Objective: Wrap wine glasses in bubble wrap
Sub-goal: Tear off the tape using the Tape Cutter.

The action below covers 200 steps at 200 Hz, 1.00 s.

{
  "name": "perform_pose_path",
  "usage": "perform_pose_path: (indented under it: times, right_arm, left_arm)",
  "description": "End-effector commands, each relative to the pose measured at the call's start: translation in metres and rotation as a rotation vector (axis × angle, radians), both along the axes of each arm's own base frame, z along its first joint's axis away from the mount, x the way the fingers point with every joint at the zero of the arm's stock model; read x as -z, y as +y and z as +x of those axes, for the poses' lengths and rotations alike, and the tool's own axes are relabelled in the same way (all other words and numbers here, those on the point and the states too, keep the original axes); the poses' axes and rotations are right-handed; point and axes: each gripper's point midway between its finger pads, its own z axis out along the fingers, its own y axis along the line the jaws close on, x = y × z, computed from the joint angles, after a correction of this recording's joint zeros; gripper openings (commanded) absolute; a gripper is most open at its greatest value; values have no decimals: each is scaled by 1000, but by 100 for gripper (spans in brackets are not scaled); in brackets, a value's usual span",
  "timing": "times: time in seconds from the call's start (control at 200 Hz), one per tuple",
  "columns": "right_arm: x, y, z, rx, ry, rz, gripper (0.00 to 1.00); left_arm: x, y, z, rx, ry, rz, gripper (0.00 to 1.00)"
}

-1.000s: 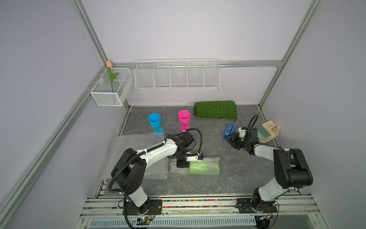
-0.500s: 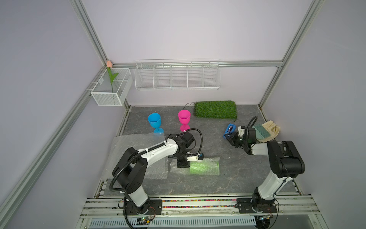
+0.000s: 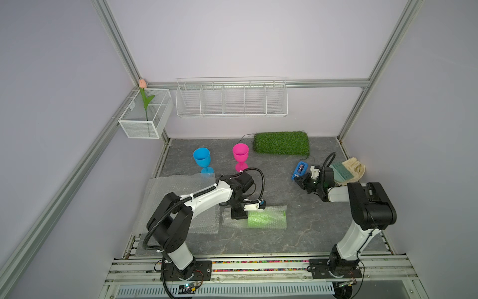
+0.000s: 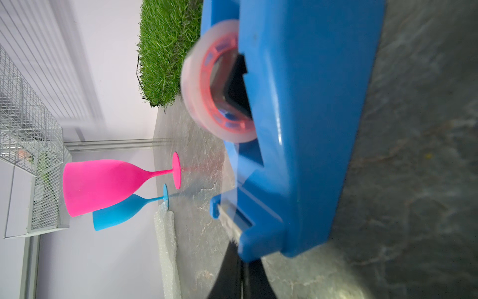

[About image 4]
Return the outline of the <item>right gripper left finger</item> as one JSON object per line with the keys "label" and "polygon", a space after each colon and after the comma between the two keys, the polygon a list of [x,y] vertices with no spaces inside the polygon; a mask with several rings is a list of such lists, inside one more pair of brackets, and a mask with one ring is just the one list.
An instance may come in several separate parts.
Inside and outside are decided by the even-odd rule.
{"label": "right gripper left finger", "polygon": [[237,245],[230,241],[219,274],[207,299],[241,299],[242,264]]}

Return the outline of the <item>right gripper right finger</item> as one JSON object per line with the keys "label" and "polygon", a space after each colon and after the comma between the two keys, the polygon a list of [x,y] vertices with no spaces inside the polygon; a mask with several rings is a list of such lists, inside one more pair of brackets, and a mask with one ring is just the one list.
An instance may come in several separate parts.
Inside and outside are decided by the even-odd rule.
{"label": "right gripper right finger", "polygon": [[260,259],[244,263],[244,298],[277,299]]}

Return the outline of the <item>clear tape roll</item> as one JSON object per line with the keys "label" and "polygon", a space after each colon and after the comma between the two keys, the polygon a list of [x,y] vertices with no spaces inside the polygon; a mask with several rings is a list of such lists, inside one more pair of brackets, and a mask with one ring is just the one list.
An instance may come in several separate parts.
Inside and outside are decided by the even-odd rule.
{"label": "clear tape roll", "polygon": [[194,121],[214,136],[232,143],[256,139],[248,108],[238,52],[239,20],[213,25],[188,53],[180,76],[180,90]]}

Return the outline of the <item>blue tape dispenser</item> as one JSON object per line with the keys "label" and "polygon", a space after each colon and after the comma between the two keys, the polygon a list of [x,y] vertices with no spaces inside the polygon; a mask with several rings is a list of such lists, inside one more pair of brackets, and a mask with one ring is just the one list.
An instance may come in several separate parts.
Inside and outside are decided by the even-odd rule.
{"label": "blue tape dispenser", "polygon": [[205,1],[201,31],[239,21],[257,139],[226,143],[247,262],[329,237],[380,41],[384,1]]}

